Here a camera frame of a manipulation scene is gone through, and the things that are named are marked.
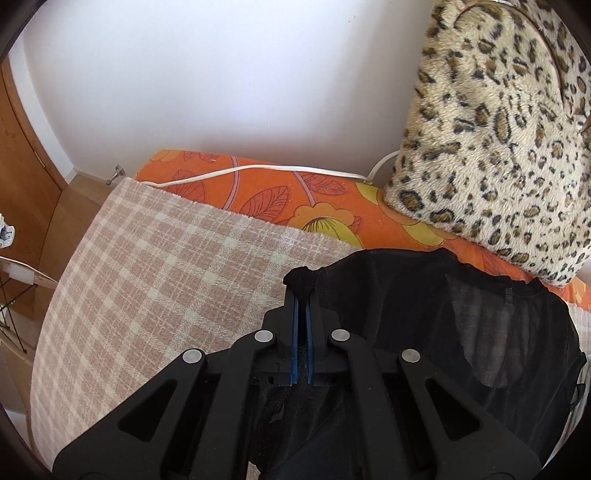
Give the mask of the metal door stopper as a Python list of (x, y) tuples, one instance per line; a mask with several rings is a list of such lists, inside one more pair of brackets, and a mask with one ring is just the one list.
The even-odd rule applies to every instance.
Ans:
[(105, 184), (107, 186), (110, 186), (114, 183), (115, 180), (117, 180), (120, 177), (124, 177), (125, 176), (125, 170), (121, 165), (116, 165), (114, 167), (114, 171), (113, 174), (110, 176), (110, 178), (105, 182)]

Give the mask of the black t-shirt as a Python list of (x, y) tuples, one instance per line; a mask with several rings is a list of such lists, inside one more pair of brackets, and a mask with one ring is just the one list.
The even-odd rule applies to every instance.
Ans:
[(550, 458), (578, 407), (587, 361), (566, 303), (541, 282), (491, 276), (446, 250), (365, 250), (284, 277), (377, 358), (415, 349), (527, 445)]

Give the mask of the light blue chair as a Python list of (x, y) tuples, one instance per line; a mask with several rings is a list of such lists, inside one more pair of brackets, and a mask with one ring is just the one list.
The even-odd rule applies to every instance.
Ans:
[(1, 344), (18, 359), (33, 364), (35, 347), (20, 334), (15, 315), (19, 309), (32, 314), (37, 289), (55, 290), (58, 282), (18, 260), (1, 257)]

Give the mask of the leopard print cushion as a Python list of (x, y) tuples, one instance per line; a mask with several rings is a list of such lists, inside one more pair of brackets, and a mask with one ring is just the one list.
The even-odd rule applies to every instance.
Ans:
[(590, 257), (590, 58), (547, 1), (437, 1), (392, 209), (562, 287)]

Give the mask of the wooden door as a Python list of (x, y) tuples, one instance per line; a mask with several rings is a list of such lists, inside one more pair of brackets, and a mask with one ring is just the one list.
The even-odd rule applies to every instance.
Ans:
[(67, 183), (34, 132), (8, 60), (1, 63), (1, 214), (14, 228), (1, 255), (57, 280), (63, 267), (50, 257), (50, 227)]

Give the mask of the orange floral bed sheet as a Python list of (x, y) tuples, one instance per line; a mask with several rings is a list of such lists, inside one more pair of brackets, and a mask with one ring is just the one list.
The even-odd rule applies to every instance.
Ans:
[(135, 178), (162, 183), (166, 191), (194, 202), (322, 233), (356, 247), (446, 248), (491, 275), (531, 278), (475, 244), (391, 210), (377, 187), (353, 180), (269, 170), (255, 160), (180, 150), (160, 151)]

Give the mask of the pink plaid blanket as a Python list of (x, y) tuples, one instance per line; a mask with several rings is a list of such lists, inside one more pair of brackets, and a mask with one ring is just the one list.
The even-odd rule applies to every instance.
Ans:
[(52, 296), (36, 347), (31, 430), (52, 464), (189, 348), (214, 352), (283, 304), (283, 276), (353, 245), (186, 200), (131, 179), (93, 219)]

